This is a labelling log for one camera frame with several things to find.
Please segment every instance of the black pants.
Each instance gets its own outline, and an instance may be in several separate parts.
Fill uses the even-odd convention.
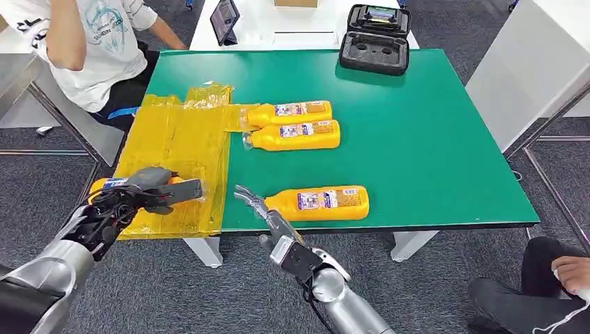
[[[478,278],[469,286],[476,310],[510,333],[530,334],[533,328],[545,328],[581,308],[585,302],[576,296],[572,300],[557,298],[563,288],[553,276],[551,262],[561,256],[588,257],[586,253],[551,238],[538,237],[529,241],[521,269],[523,292],[487,278]],[[576,315],[553,333],[590,333],[590,310]]]
[[[90,115],[99,123],[116,127],[124,132],[128,132],[131,128],[131,124],[133,124],[134,120],[132,115],[118,116],[112,119],[109,119],[109,115],[119,109],[133,108],[141,105],[145,91],[148,89],[147,86],[150,84],[150,79],[154,73],[156,62],[160,56],[160,53],[157,51],[149,51],[146,49],[142,49],[142,51],[147,60],[147,67],[145,70],[137,77],[115,83],[111,87],[109,100],[101,111],[90,113]]]

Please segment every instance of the metal frame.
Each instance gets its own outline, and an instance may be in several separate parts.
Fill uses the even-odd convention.
[[[98,153],[94,151],[92,146],[84,139],[84,137],[76,130],[74,125],[61,113],[59,108],[43,93],[41,88],[35,83],[43,64],[35,57],[31,56],[28,63],[20,72],[16,74],[14,80],[0,91],[0,118],[4,116],[8,109],[17,101],[22,93],[28,91],[47,112],[57,120],[57,122],[68,131],[80,145],[83,150],[20,150],[20,149],[0,149],[0,156],[54,156],[54,157],[91,157],[94,159],[94,164],[90,169],[90,175],[84,183],[84,188],[78,196],[78,202],[86,197],[92,182],[94,181],[101,160]]]
[[[541,180],[551,193],[551,196],[559,206],[559,209],[566,217],[570,227],[572,228],[573,232],[575,233],[578,240],[586,250],[586,252],[590,253],[590,239],[577,222],[574,215],[571,213],[571,210],[566,205],[565,201],[559,195],[559,192],[547,176],[547,173],[543,170],[543,167],[539,163],[539,161],[534,156],[534,153],[530,149],[530,147],[538,141],[544,142],[579,142],[579,141],[590,141],[590,136],[542,136],[543,132],[556,120],[560,117],[567,114],[578,102],[582,101],[588,94],[590,94],[590,82],[586,83],[579,91],[572,96],[568,101],[564,103],[547,121],[545,121],[537,130],[533,132],[523,143],[521,143],[508,157],[507,160],[510,160],[517,152],[523,151],[527,158],[530,160],[531,164],[541,176]]]

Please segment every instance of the white t-shirt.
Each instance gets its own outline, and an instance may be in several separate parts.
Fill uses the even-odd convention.
[[[86,32],[86,59],[83,70],[75,72],[56,68],[47,57],[50,1],[2,0],[0,14],[48,62],[65,96],[91,113],[98,112],[114,83],[136,77],[147,66],[132,28],[150,28],[158,15],[143,0],[76,0]]]

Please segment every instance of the tablet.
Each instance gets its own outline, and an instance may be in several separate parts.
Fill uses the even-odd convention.
[[[211,15],[211,25],[221,45],[237,44],[233,28],[239,19],[239,12],[233,0],[220,0]]]

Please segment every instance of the cable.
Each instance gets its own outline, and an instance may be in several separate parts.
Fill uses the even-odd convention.
[[[147,193],[145,191],[139,191],[139,190],[135,190],[135,189],[131,189],[129,188],[129,185],[124,185],[124,186],[112,186],[111,188],[106,188],[106,189],[97,189],[94,191],[91,191],[85,198],[83,198],[81,201],[79,201],[75,206],[74,209],[72,209],[72,211],[70,211],[69,214],[67,214],[67,219],[64,222],[64,224],[62,224],[62,226],[60,227],[60,230],[62,228],[64,228],[64,226],[67,224],[68,221],[70,221],[69,219],[72,218],[72,215],[74,214],[74,212],[76,212],[76,210],[78,210],[78,208],[80,208],[80,206],[82,206],[84,203],[86,203],[88,201],[88,199],[90,197],[92,197],[93,195],[100,193],[100,192],[105,192],[105,193],[109,193],[115,190],[125,190],[128,191],[130,193],[136,193],[138,195],[143,195],[143,196],[148,196],[148,197],[161,197],[161,196],[169,196],[172,193],[159,193],[159,194],[154,194],[154,193]]]
[[[319,319],[319,321],[321,322],[321,324],[323,324],[324,327],[326,327],[326,329],[328,330],[328,332],[330,332],[330,334],[338,334],[337,331],[335,331],[334,329],[332,329],[330,327],[330,325],[326,321],[326,318],[324,318],[324,316],[321,315],[321,313],[317,309],[317,306],[315,305],[315,301],[314,301],[314,298],[313,298],[313,291],[312,291],[312,287],[313,287],[313,276],[306,283],[304,283],[301,279],[299,279],[297,277],[295,277],[295,280],[303,288],[303,300],[306,303],[309,303],[310,304],[310,306],[312,307],[312,310],[314,311],[316,317]]]
[[[561,326],[561,325],[565,324],[566,322],[570,321],[570,320],[571,320],[573,317],[575,317],[575,316],[576,316],[578,313],[580,313],[580,312],[583,312],[583,311],[587,310],[587,309],[588,309],[588,307],[590,307],[590,301],[587,301],[587,302],[586,302],[586,305],[584,305],[584,306],[583,306],[583,307],[581,307],[581,308],[578,308],[577,310],[574,310],[574,311],[572,311],[570,314],[566,315],[566,317],[565,317],[565,318],[563,318],[562,320],[560,320],[560,321],[558,321],[558,322],[556,322],[556,323],[554,323],[554,324],[551,324],[551,325],[549,325],[549,326],[547,326],[547,327],[545,327],[545,328],[539,328],[539,327],[535,327],[535,328],[533,328],[533,333],[532,333],[532,334],[535,334],[535,331],[541,331],[541,332],[546,332],[546,331],[549,331],[549,333],[548,333],[548,334],[552,334],[552,333],[553,333],[553,331],[555,331],[555,329],[556,329],[557,327],[559,327],[559,326]]]

